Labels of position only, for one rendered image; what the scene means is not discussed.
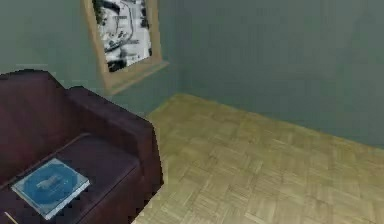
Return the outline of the thin tan stick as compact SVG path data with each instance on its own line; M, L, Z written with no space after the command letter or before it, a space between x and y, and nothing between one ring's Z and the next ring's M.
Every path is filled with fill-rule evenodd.
M14 224L19 224L8 212L4 212L5 216L8 217Z

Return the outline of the dark red sofa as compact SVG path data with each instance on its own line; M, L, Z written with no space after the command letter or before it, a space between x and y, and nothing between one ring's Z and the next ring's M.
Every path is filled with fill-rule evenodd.
M91 184L46 221L11 186L53 158ZM132 224L162 184L149 121L47 71L0 75L0 224Z

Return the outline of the blue square book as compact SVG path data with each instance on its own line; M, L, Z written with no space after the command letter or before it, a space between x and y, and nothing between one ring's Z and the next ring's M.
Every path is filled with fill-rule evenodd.
M13 184L11 189L48 221L90 184L87 177L53 158Z

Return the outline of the wood framed wall picture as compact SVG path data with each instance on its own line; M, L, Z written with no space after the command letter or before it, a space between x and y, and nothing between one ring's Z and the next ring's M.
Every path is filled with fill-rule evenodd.
M158 0L81 0L104 92L115 95L169 63L163 59Z

